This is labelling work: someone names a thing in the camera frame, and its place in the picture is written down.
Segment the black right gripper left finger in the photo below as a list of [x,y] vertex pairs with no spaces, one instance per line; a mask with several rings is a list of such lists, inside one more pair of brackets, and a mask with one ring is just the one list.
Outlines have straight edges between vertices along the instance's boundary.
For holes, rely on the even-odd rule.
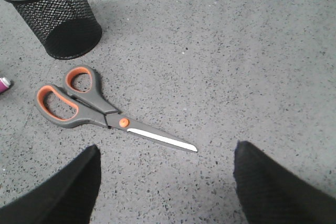
[[53,177],[2,207],[1,223],[89,223],[100,184],[100,150],[91,145]]

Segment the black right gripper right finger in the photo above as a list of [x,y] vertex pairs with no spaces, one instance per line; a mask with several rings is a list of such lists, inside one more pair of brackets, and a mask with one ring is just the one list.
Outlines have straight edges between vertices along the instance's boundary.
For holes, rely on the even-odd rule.
[[235,149],[236,193],[248,223],[335,223],[335,199],[248,141]]

